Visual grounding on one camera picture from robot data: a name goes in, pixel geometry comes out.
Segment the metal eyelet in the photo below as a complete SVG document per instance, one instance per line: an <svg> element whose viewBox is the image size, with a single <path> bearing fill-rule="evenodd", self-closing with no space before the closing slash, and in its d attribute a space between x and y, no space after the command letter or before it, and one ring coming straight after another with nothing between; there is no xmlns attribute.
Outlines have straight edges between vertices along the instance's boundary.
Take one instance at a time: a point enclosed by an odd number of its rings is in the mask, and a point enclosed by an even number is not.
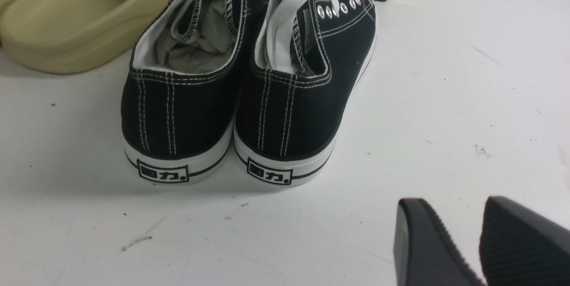
<svg viewBox="0 0 570 286"><path fill-rule="evenodd" d="M332 10L328 6L326 6L326 14L328 18L332 19Z"/></svg>
<svg viewBox="0 0 570 286"><path fill-rule="evenodd" d="M317 6L317 14L319 14L319 16L324 19L324 10L322 9L322 6Z"/></svg>

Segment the white stitching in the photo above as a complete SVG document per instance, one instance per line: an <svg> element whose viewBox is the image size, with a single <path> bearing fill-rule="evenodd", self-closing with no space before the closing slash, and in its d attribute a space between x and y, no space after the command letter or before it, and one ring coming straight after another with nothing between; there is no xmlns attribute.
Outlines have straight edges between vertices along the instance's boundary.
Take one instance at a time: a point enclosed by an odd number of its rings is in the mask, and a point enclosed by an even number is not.
<svg viewBox="0 0 570 286"><path fill-rule="evenodd" d="M281 149L279 156L283 156L283 144L285 143L285 130L287 130L287 113L289 111L289 97L291 97L291 83L293 83L293 75L289 81L289 88L287 89L287 104L285 105L285 120L283 120L283 136L281 136Z"/></svg>
<svg viewBox="0 0 570 286"><path fill-rule="evenodd" d="M142 89L141 89L141 84L140 81L137 81L137 85L138 85L138 130L140 131L141 134L141 144L142 144L142 148L146 149L145 145L144 145L144 139L143 139L143 117L142 117L142 113L141 113L141 104L142 104Z"/></svg>
<svg viewBox="0 0 570 286"><path fill-rule="evenodd" d="M167 132L168 132L168 152L172 154L172 142L171 142L171 85L167 82Z"/></svg>
<svg viewBox="0 0 570 286"><path fill-rule="evenodd" d="M370 14L370 11L368 11L368 10L370 10L370 8L375 9L374 5L370 4L370 5L365 6L364 8L366 10L366 15L370 18L370 20L372 20L372 22L375 22L374 18L372 17L372 14Z"/></svg>
<svg viewBox="0 0 570 286"><path fill-rule="evenodd" d="M244 0L244 10L242 10L242 16L245 15L245 13L247 12L248 9L248 0ZM242 48L242 44L244 42L244 27L246 24L246 20L242 19L241 20L241 26L240 26L240 39L239 39L239 43L236 45L236 54L240 52L241 48ZM159 83L166 83L167 85L169 84L173 84L173 85L182 85L182 86L192 86L192 85L203 85L205 83L210 83L213 81L216 81L217 79L220 79L221 77L225 76L230 69L234 66L234 63L236 62L236 58L237 56L234 55L234 57L232 57L232 60L230 62L228 62L228 65L226 65L226 69L222 70L222 71L218 71L217 74L214 75L210 75L209 77L203 77L203 78L176 78L176 81L189 81L189 82L172 82L169 77L165 76L165 75L159 75L156 73L148 73L148 72L143 72L142 70L139 70L138 72L131 72L132 77L134 79L142 79L142 80L147 80L147 81L154 81L154 82L159 82Z"/></svg>
<svg viewBox="0 0 570 286"><path fill-rule="evenodd" d="M259 75L260 77L263 77L264 72L262 71L254 71L254 73L256 75ZM153 81L153 78L156 78L157 82L163 81L163 82L170 82L171 79L165 77L164 75L160 75L160 74L156 74L156 73L149 73L149 72L140 72L140 73L132 73L133 77L135 79L148 79L150 81ZM174 80L177 81L176 84L177 85L203 85L204 83L210 83L212 81L215 81L218 78L221 78L223 75L214 75L212 77L207 77L207 78L175 78ZM277 79L282 79L284 81L289 82L288 78L284 78L284 77L279 77L278 75L274 75L273 77L277 78ZM322 80L326 79L326 77L321 77L321 78L314 78L311 81L297 81L297 83L299 84L311 84L311 83L316 83L316 82L320 82Z"/></svg>
<svg viewBox="0 0 570 286"><path fill-rule="evenodd" d="M259 77L263 77L263 73L261 71L256 71L254 69L253 73ZM289 84L289 78L279 77L279 75L274 75L273 77L275 77L277 79L281 79L281 80L285 81L287 84ZM311 85L312 83L319 83L319 82L325 81L327 78L328 78L327 75L319 75L319 77L311 78L309 81L295 81L295 83L300 84L300 85Z"/></svg>
<svg viewBox="0 0 570 286"><path fill-rule="evenodd" d="M321 37L321 38L328 38L328 37L334 36L335 34L344 32L344 31L346 31L346 30L352 28L353 26L355 26L356 24L358 24L358 22L362 21L362 20L365 19L365 18L366 18L366 15L365 15L364 13L362 13L362 14L360 14L360 17L359 17L358 21L353 22L350 26L345 26L344 29L342 29L342 30L338 30L338 31L333 32L333 33L328 33L328 34L322 35L322 36L320 36L320 37Z"/></svg>
<svg viewBox="0 0 570 286"><path fill-rule="evenodd" d="M257 148L261 147L261 120L263 116L263 102L265 101L265 88L267 88L267 73L265 73L263 78L263 92L261 93L261 105L259 107L259 128L257 134Z"/></svg>
<svg viewBox="0 0 570 286"><path fill-rule="evenodd" d="M265 147L265 118L267 117L267 101L269 100L269 91L271 90L271 75L267 81L267 94L265 95L265 108L263 109L263 134L261 135L261 150Z"/></svg>
<svg viewBox="0 0 570 286"><path fill-rule="evenodd" d="M295 88L293 88L293 94L291 95L291 107L289 108L289 127L287 128L287 139L285 140L285 151L283 156L287 155L287 148L289 148L289 133L291 132L291 117L293 116L293 103L295 102Z"/></svg>
<svg viewBox="0 0 570 286"><path fill-rule="evenodd" d="M144 85L144 80L141 80L142 90L144 95L142 96L142 129L144 130L144 139L147 145L147 152L151 149L148 147L148 136L147 136L147 87Z"/></svg>
<svg viewBox="0 0 570 286"><path fill-rule="evenodd" d="M305 57L301 53L302 52L301 31L299 30L299 22L297 22L297 19L295 19L293 22L293 42L295 43L295 53L297 53L297 59L299 60L299 63L303 66L305 72L310 76L316 75L316 73L313 72L311 67L309 67L307 61L305 60Z"/></svg>
<svg viewBox="0 0 570 286"><path fill-rule="evenodd" d="M176 125L175 125L175 85L174 85L174 74L172 77L172 101L171 101L171 121L172 121L172 147L174 153L176 154Z"/></svg>
<svg viewBox="0 0 570 286"><path fill-rule="evenodd" d="M362 12L360 12L360 13L358 14L358 16L355 16L354 19L350 20L349 22L346 22L346 23L343 24L342 26L337 26L336 28L323 31L323 32L321 32L321 34L322 34L323 36L328 36L329 34L330 34L330 35L334 34L334 33L331 33L331 32L338 32L339 30L340 30L340 31L344 31L344 30L346 30L347 28L350 28L350 27L354 26L354 24L357 24L358 22L360 22L360 20L362 20L362 18L364 18L364 16L365 16L366 14L368 14L368 10L369 10L370 8L372 8L372 6L367 6L366 8L363 8L363 9L362 9Z"/></svg>
<svg viewBox="0 0 570 286"><path fill-rule="evenodd" d="M228 29L232 33L236 33L236 26L234 25L234 5L232 0L226 0L226 4L228 4L228 8L226 8L226 24L228 24Z"/></svg>
<svg viewBox="0 0 570 286"><path fill-rule="evenodd" d="M276 76L274 74L272 74L272 76L271 76L272 82L278 82L278 83L283 83L284 85L289 85L289 82L285 82L285 81L281 81L281 80L274 80L274 78L276 78ZM151 81L151 82L156 82L156 83L163 83L165 85L173 85L173 84L177 85L177 86L187 86L187 85L193 86L194 85L194 84L180 83L180 82L171 83L171 82L160 81L160 80L155 80L155 79L151 79L151 78L142 78L141 80ZM293 84L292 87L296 87L298 89L310 89L310 88L314 88L314 87L319 87L319 86L324 85L324 84L325 83L319 83L317 85L310 85L310 86L297 86L297 85Z"/></svg>
<svg viewBox="0 0 570 286"><path fill-rule="evenodd" d="M188 40L190 40L192 34L194 34L196 31L196 27L198 26L198 19L200 18L200 10L202 8L202 1L203 0L194 1L194 10L192 11L192 18L190 20L190 24L188 25L188 30L180 38L182 43L186 43Z"/></svg>
<svg viewBox="0 0 570 286"><path fill-rule="evenodd" d="M375 9L374 3L372 2L372 0L367 0L367 1L368 1L368 4L370 5L370 8ZM366 14L367 14L367 16L369 16L370 20L372 20L372 22L374 22L374 18L372 17L372 14L370 14L370 12L368 12L368 10L366 11Z"/></svg>
<svg viewBox="0 0 570 286"><path fill-rule="evenodd" d="M313 8L316 8L316 0L313 0ZM317 22L317 31L320 35L321 29L320 29L319 20L317 19L316 22ZM322 42L322 38L317 38L317 41L319 41L320 48L322 49L322 54L324 54L326 58L326 66L328 67L328 75L330 76L329 79L323 83L325 85L326 83L329 83L330 79L332 79L332 66L330 66L330 59L328 58L328 54L326 54L326 49L324 47L324 43Z"/></svg>
<svg viewBox="0 0 570 286"><path fill-rule="evenodd" d="M320 3L320 2L327 2L327 1L328 1L328 0L315 0L314 4L316 5L317 3ZM343 28L344 26L346 26L346 25L348 25L348 24L351 24L354 20L360 18L360 16L363 14L363 12L365 12L364 14L367 14L368 16L370 16L370 14L367 12L367 10L369 10L370 8L373 8L373 7L374 7L374 3L372 3L372 1L370 1L370 0L368 0L368 4L366 4L366 5L363 4L363 6L362 6L362 11L358 14L358 16L356 16L356 18L350 20L350 22L346 22L346 23L345 23L344 25L342 25L342 26L336 26L335 28L332 28L332 29L330 29L330 30L322 30L321 33L322 33L322 34L327 34L327 33L329 33L329 32L333 32L333 31L335 31L335 30L341 29L341 28Z"/></svg>

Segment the shoe tongue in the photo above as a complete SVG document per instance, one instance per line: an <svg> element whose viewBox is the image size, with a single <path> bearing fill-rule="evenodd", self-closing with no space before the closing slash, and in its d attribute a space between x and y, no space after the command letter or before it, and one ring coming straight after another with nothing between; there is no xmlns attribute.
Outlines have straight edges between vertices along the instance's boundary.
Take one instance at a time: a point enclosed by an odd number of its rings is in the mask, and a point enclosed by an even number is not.
<svg viewBox="0 0 570 286"><path fill-rule="evenodd" d="M240 0L194 0L184 13L175 15L175 17L179 17L175 30L180 36L183 36L182 43L192 43L197 37L197 30L200 28L198 22L204 21L203 23L206 23L210 14L207 12L217 12L224 15L230 32L235 36L237 34L236 26L240 24L239 9Z"/></svg>
<svg viewBox="0 0 570 286"><path fill-rule="evenodd" d="M298 74L305 76L316 75L315 71L322 71L322 58L317 47L315 36L315 19L309 8L310 0L299 10L293 22L293 37L291 40L291 54L293 61L298 63Z"/></svg>

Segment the white floor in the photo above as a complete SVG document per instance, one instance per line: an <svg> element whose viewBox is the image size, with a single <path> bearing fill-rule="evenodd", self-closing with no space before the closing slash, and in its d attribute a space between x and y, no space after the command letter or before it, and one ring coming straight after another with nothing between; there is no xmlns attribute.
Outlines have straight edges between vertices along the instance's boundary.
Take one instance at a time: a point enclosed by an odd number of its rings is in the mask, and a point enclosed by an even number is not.
<svg viewBox="0 0 570 286"><path fill-rule="evenodd" d="M0 285L395 285L401 197L481 274L485 200L570 227L570 0L390 0L317 179L275 189L232 152L195 186L124 158L129 55L78 75L0 50Z"/></svg>

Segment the dirt spot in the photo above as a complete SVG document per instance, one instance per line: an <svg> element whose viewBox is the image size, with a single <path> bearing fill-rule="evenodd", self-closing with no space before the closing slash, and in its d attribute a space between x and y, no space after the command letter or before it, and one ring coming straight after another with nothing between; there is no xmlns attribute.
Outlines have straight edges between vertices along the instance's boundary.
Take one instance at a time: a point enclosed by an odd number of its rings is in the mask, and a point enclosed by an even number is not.
<svg viewBox="0 0 570 286"><path fill-rule="evenodd" d="M132 243L125 245L123 247L121 247L121 251L126 251L127 249L129 249L130 247L133 247L134 245L138 244L138 243L142 243L143 241L149 241L150 239L152 239L152 236L147 236L147 237L141 237L136 239L135 241L133 241Z"/></svg>
<svg viewBox="0 0 570 286"><path fill-rule="evenodd" d="M484 146L479 146L478 144L475 145L475 154L477 156L485 156L485 159L493 157L493 155L487 152Z"/></svg>

